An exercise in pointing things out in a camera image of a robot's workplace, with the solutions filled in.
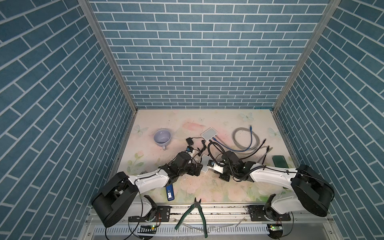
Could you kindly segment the black power adapter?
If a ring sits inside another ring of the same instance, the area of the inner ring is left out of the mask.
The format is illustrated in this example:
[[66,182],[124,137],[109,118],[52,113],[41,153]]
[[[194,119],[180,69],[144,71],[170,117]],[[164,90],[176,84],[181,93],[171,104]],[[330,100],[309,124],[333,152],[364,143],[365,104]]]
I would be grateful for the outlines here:
[[187,138],[187,139],[186,139],[186,142],[187,142],[188,146],[192,146],[192,145],[194,144],[192,138]]

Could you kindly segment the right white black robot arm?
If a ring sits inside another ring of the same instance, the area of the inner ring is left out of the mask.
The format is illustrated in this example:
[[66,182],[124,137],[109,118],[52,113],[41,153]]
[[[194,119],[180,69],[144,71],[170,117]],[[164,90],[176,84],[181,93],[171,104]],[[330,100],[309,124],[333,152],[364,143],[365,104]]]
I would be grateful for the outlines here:
[[335,197],[334,188],[307,165],[290,169],[268,167],[252,161],[244,162],[231,151],[222,155],[220,164],[223,167],[221,176],[226,181],[232,176],[239,181],[268,183],[290,190],[286,194],[269,196],[262,210],[270,221],[297,211],[326,217]]

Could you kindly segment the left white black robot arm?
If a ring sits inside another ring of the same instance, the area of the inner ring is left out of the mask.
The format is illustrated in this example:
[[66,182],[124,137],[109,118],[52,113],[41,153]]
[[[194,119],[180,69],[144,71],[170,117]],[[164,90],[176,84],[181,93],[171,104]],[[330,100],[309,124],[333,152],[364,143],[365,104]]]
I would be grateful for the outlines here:
[[180,152],[169,163],[146,174],[128,176],[118,172],[92,197],[91,205],[106,228],[125,215],[152,218],[157,205],[143,194],[170,186],[185,174],[198,177],[202,168],[190,154]]

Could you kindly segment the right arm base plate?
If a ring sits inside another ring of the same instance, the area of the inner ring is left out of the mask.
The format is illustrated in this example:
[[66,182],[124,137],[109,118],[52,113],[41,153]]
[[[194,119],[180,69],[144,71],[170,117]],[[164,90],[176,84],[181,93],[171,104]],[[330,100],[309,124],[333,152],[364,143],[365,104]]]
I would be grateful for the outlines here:
[[252,222],[256,221],[291,221],[290,214],[279,214],[272,207],[265,207],[262,205],[250,205],[247,207]]

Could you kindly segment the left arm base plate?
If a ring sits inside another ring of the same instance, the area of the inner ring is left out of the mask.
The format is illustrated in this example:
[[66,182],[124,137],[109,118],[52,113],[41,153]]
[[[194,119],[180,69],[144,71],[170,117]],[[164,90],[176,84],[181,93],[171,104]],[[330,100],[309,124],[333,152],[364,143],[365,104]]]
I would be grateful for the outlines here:
[[139,216],[140,213],[129,217],[129,222],[169,222],[170,219],[170,206],[157,206],[156,208],[152,207],[150,211],[143,215]]

